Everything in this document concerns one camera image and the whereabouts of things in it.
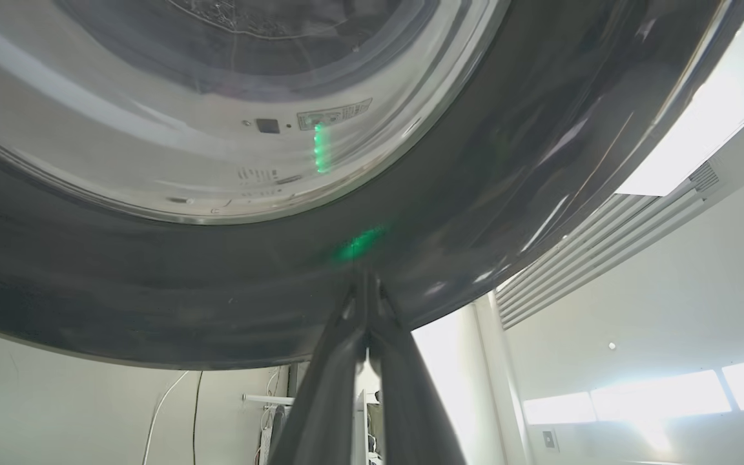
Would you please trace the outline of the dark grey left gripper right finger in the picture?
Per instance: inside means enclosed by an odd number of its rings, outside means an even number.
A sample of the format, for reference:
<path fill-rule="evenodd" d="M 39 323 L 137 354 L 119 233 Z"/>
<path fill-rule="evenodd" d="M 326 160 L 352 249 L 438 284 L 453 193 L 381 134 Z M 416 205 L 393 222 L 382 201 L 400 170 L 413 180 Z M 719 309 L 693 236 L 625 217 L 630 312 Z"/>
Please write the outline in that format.
<path fill-rule="evenodd" d="M 382 382 L 384 462 L 464 464 L 466 458 L 411 331 L 369 278 L 369 356 Z"/>

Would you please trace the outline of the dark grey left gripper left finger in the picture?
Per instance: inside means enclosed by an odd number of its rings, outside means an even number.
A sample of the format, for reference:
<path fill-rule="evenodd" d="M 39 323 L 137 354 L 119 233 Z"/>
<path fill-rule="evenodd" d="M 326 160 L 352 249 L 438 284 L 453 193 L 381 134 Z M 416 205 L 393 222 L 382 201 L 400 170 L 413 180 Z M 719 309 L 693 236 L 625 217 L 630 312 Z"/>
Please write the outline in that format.
<path fill-rule="evenodd" d="M 269 463 L 352 462 L 355 377 L 368 350 L 368 291 L 368 280 L 355 278 L 329 318 Z"/>

